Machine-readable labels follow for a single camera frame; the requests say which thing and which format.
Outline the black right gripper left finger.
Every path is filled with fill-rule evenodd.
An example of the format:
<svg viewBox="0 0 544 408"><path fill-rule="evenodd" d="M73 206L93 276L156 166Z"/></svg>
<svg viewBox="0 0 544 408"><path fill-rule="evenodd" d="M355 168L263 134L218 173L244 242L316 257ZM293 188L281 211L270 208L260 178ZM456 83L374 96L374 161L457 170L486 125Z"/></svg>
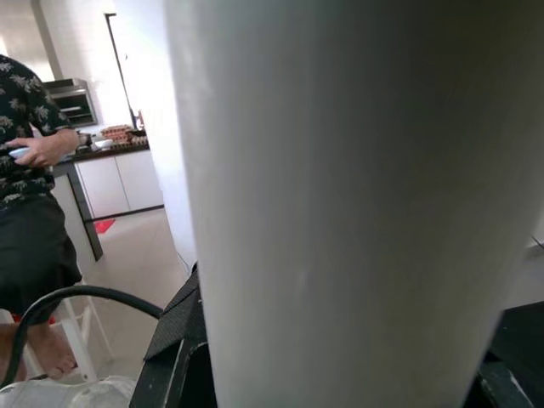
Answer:
<svg viewBox="0 0 544 408"><path fill-rule="evenodd" d="M129 405L218 405L197 265L158 320Z"/></svg>

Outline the person's left hand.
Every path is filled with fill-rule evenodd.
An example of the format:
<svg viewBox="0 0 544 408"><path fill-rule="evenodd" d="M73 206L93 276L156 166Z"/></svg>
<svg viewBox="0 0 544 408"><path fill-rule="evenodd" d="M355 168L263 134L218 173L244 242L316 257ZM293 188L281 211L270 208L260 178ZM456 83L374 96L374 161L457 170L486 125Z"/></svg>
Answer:
<svg viewBox="0 0 544 408"><path fill-rule="evenodd" d="M44 138L15 139L9 145L26 148L23 156L15 160L21 166L50 167L58 163L65 154L63 143L56 135Z"/></svg>

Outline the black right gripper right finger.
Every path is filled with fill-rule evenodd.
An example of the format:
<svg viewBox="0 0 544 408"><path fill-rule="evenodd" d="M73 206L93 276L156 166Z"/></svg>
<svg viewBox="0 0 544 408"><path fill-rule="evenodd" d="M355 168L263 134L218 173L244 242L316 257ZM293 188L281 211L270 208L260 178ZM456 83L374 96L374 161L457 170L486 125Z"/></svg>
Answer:
<svg viewBox="0 0 544 408"><path fill-rule="evenodd" d="M471 407L543 406L543 303L507 309L469 391Z"/></svg>

